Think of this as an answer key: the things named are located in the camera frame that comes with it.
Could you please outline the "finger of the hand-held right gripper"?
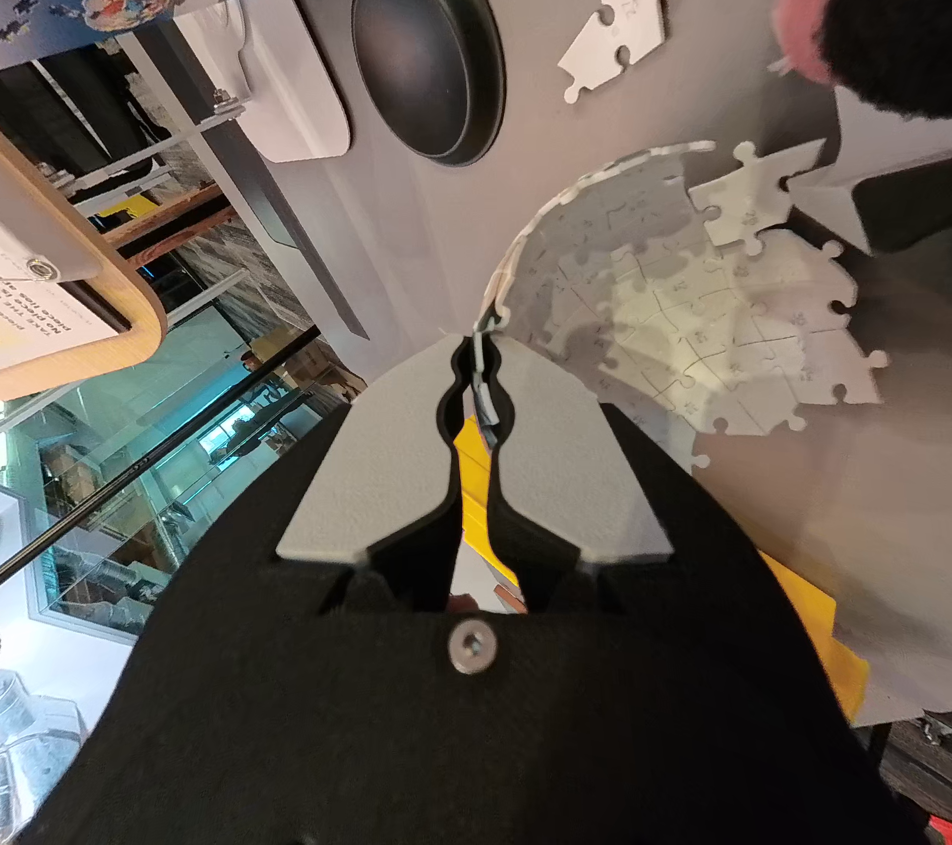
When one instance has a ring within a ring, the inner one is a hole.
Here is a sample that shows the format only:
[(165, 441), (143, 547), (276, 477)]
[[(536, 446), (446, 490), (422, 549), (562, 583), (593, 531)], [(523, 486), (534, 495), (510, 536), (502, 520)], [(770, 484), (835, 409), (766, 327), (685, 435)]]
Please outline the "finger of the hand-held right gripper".
[(951, 120), (904, 118), (835, 88), (840, 147), (826, 175), (884, 175), (950, 160)]
[(951, 171), (899, 170), (838, 185), (788, 185), (794, 206), (868, 256), (905, 251), (951, 228)]

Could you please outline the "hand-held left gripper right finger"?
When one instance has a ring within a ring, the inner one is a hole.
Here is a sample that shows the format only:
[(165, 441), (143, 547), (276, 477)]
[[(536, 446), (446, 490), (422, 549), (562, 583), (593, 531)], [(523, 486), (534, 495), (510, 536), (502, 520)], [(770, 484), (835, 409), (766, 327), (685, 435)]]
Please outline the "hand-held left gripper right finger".
[(508, 337), (496, 379), (514, 408), (495, 465), (503, 501), (583, 564), (658, 563), (673, 547), (605, 418), (575, 375)]

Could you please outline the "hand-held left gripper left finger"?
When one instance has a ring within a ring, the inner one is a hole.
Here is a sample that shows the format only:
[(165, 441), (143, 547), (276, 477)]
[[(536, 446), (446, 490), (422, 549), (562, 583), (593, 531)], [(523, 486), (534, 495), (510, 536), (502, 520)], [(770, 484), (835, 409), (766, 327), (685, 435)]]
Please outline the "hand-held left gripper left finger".
[(438, 410), (467, 342), (444, 336), (355, 399), (277, 545), (280, 558), (361, 565), (374, 545), (437, 510), (454, 457)]

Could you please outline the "white puzzle piece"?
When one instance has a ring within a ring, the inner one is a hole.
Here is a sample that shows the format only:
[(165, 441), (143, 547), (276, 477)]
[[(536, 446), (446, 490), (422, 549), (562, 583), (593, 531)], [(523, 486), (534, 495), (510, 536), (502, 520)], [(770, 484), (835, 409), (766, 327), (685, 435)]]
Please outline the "white puzzle piece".
[(761, 254), (759, 233), (785, 223), (793, 206), (781, 183), (811, 170), (826, 142), (814, 139), (765, 157), (752, 141), (738, 143), (733, 150), (738, 169), (687, 191), (697, 211), (719, 211), (704, 223), (711, 243), (722, 248), (740, 242), (747, 255)]
[(619, 77), (625, 70), (621, 49), (627, 52), (628, 65), (634, 65), (666, 41), (665, 1), (601, 0), (601, 6), (612, 12), (612, 21), (592, 13), (558, 62), (570, 77), (565, 103), (574, 104), (582, 91), (596, 90)]

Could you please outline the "partly built white puzzle ball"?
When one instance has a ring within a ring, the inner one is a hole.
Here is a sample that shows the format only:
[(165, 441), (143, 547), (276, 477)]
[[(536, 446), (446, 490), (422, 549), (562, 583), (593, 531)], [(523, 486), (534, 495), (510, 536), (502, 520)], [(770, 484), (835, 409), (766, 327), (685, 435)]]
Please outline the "partly built white puzzle ball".
[(619, 407), (682, 466), (696, 434), (801, 431), (803, 406), (878, 405), (886, 352), (850, 334), (842, 247), (785, 227), (763, 252), (715, 247), (687, 195), (710, 140), (645, 149), (581, 176), (518, 233), (474, 329), (508, 337)]

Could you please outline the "black round puzzle stand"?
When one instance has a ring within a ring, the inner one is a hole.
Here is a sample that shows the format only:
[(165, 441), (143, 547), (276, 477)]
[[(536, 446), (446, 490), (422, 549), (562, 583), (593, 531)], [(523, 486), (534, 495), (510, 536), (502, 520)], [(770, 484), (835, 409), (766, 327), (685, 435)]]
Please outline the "black round puzzle stand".
[(506, 107), (506, 61), (488, 0), (352, 0), (363, 85), (388, 129), (447, 167), (482, 160)]

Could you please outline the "thin black rod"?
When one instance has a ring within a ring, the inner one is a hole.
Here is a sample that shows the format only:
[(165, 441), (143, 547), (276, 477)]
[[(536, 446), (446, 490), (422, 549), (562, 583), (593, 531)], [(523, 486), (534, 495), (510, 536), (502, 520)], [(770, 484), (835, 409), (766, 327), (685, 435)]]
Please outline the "thin black rod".
[(304, 330), (298, 337), (278, 350), (275, 355), (265, 360), (261, 368), (252, 373), (247, 373), (242, 380), (225, 389), (217, 398), (211, 400), (207, 406), (175, 429), (173, 433), (150, 448), (141, 458), (133, 461), (115, 478), (78, 503), (64, 518), (60, 518), (44, 529), (35, 539), (27, 542), (15, 554), (2, 562), (1, 583), (8, 582), (74, 528), (85, 524), (90, 517), (102, 510), (132, 482), (135, 482), (142, 474), (179, 449), (208, 424), (214, 422), (232, 403), (238, 402), (248, 391), (261, 383), (267, 375), (284, 365), (288, 359), (303, 351), (308, 344), (318, 339), (320, 334), (321, 329), (317, 325)]

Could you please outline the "wooden sign holder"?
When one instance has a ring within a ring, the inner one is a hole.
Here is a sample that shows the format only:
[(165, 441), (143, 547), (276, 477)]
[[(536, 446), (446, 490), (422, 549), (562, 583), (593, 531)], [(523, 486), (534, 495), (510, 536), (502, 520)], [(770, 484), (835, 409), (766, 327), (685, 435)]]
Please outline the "wooden sign holder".
[(155, 292), (6, 137), (1, 153), (2, 399), (144, 362), (168, 328)]

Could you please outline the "yellow paper sheet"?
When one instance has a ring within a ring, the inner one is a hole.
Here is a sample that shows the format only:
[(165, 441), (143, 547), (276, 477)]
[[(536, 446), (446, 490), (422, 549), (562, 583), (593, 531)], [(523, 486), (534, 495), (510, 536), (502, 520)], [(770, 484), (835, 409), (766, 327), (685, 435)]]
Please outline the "yellow paper sheet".
[[(462, 488), (463, 543), (470, 553), (482, 559), (493, 575), (492, 595), (498, 602), (497, 611), (526, 613), (527, 607), (515, 574), (495, 555), (489, 542), (485, 506), (491, 460), (474, 417), (465, 420), (454, 445)], [(863, 707), (870, 665), (835, 637), (836, 602), (767, 553), (761, 552), (760, 555), (803, 624), (839, 707), (846, 719), (855, 723)]]

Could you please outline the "white plastic tray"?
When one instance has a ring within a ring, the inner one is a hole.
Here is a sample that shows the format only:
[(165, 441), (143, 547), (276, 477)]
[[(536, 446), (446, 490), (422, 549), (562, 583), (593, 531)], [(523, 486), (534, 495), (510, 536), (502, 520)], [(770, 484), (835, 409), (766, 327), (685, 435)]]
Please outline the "white plastic tray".
[(295, 0), (226, 0), (174, 22), (271, 163), (337, 158), (351, 126)]

